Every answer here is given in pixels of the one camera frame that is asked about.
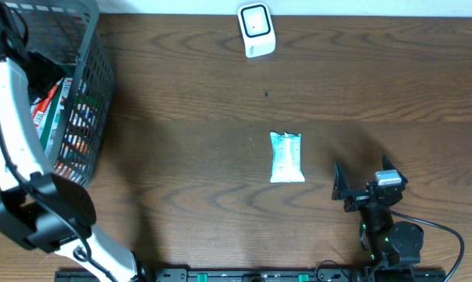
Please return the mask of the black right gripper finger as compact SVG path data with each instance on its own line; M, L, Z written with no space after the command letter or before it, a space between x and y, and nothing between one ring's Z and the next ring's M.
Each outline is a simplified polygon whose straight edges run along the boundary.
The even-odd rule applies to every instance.
M393 175L396 174L401 179L401 184L408 183L408 179L393 165L387 155L382 156L382 166L384 172L391 172Z
M339 163L335 164L334 173L332 199L334 201L343 200L348 196L349 188Z

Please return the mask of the mint green wipes packet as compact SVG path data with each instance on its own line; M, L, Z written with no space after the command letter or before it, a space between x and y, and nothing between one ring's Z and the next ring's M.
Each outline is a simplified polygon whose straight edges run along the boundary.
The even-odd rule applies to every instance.
M301 170L301 133L270 132L272 144L271 183L304 183Z

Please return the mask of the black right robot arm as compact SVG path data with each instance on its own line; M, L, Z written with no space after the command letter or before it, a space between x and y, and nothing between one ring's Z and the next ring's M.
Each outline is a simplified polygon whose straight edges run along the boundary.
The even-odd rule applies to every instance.
M338 163L334 167L332 199L343 201L346 212L359 212L359 240L370 251L372 262L350 274L351 281L414 281L413 267L420 263L424 231L417 224L395 222L390 207L402 199L407 178L388 157L383 169L364 190L352 190Z

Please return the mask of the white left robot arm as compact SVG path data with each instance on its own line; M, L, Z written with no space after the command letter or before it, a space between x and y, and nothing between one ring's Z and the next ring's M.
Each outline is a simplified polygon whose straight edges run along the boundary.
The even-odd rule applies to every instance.
M115 79L94 1L0 1L0 233L99 281L146 281L86 190Z

